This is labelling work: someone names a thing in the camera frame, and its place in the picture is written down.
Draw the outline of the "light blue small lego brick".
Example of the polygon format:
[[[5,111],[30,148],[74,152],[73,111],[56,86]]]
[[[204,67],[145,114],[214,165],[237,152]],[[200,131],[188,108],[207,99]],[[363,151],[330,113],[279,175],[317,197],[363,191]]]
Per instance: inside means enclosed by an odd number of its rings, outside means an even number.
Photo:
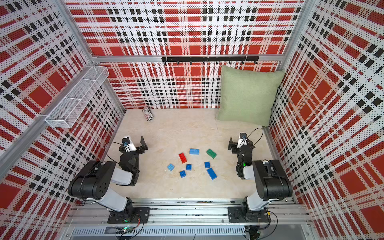
[[[169,164],[169,165],[167,166],[167,168],[168,168],[169,171],[173,171],[174,168],[175,168],[175,166],[174,166],[173,164]]]

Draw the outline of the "light blue long lego brick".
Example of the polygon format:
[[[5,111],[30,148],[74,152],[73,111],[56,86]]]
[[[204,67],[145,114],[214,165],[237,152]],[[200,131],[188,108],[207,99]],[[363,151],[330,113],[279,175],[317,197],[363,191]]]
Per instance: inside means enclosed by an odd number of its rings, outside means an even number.
[[[199,155],[200,154],[200,150],[199,149],[190,149],[189,150],[189,154],[190,155]]]

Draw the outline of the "red lego brick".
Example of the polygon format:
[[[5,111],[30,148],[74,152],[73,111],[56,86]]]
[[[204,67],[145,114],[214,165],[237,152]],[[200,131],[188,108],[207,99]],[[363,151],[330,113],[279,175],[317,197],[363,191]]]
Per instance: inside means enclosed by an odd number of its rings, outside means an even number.
[[[182,164],[184,164],[184,163],[187,162],[187,158],[186,158],[186,156],[185,156],[184,153],[180,153],[180,154],[179,154],[179,158],[180,158]]]

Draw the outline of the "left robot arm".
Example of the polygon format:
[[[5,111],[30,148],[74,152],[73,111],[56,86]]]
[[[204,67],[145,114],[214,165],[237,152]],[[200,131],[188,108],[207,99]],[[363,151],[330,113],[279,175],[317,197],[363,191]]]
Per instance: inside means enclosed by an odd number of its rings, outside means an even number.
[[[74,177],[68,187],[71,197],[93,201],[112,212],[133,215],[132,200],[118,194],[110,184],[133,187],[140,175],[140,155],[148,150],[144,137],[136,147],[130,136],[119,143],[120,160],[99,162],[89,161]]]

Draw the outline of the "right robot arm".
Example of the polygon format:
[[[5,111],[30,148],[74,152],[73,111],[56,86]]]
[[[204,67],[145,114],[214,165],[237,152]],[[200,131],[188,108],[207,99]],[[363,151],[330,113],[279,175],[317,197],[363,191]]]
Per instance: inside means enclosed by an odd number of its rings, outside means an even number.
[[[241,134],[239,141],[229,140],[228,150],[237,156],[235,166],[237,175],[242,180],[254,180],[256,192],[245,197],[243,211],[254,213],[262,211],[272,202],[290,198],[293,194],[281,162],[278,160],[253,160],[253,142]]]

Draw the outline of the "green lego brick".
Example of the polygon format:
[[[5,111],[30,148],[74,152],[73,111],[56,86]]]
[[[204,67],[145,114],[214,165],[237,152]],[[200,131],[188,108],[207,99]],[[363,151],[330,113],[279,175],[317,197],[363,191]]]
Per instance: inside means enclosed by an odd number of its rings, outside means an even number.
[[[207,153],[212,159],[214,159],[214,158],[217,156],[217,154],[216,154],[213,150],[211,150],[211,149],[208,149],[208,150],[206,151],[206,153]]]

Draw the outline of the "metal can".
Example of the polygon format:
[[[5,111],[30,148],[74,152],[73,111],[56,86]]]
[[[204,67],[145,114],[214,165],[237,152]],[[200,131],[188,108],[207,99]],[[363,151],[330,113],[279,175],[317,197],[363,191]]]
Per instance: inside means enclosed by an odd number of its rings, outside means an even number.
[[[144,107],[142,112],[147,121],[152,121],[154,119],[154,116],[152,115],[151,109],[149,107]]]

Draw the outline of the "green pillow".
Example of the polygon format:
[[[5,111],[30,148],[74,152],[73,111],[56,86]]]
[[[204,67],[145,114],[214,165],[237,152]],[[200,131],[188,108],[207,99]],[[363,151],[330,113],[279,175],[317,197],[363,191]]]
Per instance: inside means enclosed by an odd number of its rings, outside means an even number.
[[[284,76],[283,71],[263,73],[223,66],[216,119],[269,126],[277,90]]]

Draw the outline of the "green circuit board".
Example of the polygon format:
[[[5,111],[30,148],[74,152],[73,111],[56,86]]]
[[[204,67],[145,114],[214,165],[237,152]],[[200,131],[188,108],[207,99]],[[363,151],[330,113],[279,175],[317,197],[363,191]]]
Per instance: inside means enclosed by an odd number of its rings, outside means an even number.
[[[116,235],[130,235],[133,231],[133,228],[128,226],[128,227],[116,227]]]

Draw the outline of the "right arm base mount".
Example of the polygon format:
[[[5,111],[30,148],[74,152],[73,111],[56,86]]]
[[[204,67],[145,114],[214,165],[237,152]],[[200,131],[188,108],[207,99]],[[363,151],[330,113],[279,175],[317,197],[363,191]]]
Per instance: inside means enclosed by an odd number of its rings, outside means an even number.
[[[269,215],[266,209],[262,211],[244,210],[242,207],[228,207],[230,223],[268,223]]]

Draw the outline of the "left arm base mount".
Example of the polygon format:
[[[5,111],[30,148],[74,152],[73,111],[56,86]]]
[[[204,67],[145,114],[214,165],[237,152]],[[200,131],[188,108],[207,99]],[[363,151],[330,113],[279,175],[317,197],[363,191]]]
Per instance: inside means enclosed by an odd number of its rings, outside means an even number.
[[[108,224],[146,224],[150,215],[150,208],[132,208],[130,213],[110,212]]]

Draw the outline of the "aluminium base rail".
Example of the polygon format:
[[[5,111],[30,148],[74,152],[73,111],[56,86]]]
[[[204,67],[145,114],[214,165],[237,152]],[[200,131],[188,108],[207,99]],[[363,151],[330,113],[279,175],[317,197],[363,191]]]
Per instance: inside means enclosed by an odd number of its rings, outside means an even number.
[[[268,223],[230,223],[228,207],[242,207],[241,199],[136,199],[134,208],[150,208],[146,224],[108,224],[110,212],[100,205],[75,207],[65,223],[62,240],[125,239],[260,239],[313,240],[314,226],[306,207],[292,199],[265,209]],[[116,235],[116,227],[132,227],[130,235]]]

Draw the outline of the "black hook rail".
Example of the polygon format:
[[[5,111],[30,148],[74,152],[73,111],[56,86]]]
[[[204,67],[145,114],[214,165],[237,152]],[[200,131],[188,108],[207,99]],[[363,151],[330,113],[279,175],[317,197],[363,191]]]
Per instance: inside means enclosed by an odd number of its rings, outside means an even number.
[[[163,63],[180,63],[180,62],[257,62],[259,56],[235,56],[235,57],[162,57]]]

